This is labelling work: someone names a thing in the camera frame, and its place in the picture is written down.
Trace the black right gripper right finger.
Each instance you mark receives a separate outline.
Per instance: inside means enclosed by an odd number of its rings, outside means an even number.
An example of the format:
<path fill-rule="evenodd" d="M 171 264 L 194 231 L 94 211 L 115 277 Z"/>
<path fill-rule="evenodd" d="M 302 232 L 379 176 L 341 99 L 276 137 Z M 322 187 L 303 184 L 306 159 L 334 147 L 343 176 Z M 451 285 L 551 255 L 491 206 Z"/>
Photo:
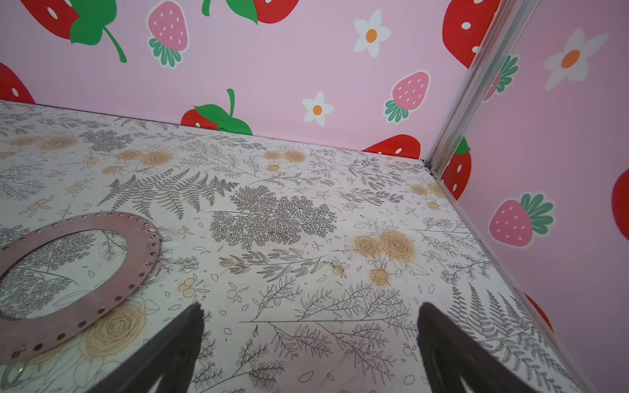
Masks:
<path fill-rule="evenodd" d="M 431 303 L 417 319 L 419 351 L 433 392 L 532 392 Z"/>

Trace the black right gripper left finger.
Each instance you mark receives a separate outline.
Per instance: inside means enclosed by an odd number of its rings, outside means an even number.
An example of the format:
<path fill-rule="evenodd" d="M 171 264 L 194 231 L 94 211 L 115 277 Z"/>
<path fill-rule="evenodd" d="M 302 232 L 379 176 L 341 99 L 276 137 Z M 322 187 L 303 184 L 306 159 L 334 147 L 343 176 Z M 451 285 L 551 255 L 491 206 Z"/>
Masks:
<path fill-rule="evenodd" d="M 166 325 L 91 392 L 186 392 L 204 332 L 201 305 L 194 303 Z"/>

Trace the large perforated metal keyring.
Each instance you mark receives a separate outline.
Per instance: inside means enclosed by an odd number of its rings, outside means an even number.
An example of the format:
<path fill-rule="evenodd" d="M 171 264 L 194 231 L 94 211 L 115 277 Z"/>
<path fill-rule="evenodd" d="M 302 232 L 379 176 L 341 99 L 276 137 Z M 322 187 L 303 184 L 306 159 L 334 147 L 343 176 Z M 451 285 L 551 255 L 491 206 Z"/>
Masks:
<path fill-rule="evenodd" d="M 98 212 L 57 221 L 1 247 L 1 273 L 49 242 L 91 230 L 106 230 L 123 237 L 127 243 L 123 263 L 94 291 L 52 314 L 23 320 L 2 318 L 2 365 L 26 362 L 89 328 L 131 296 L 158 261 L 162 241 L 157 226 L 136 214 Z"/>

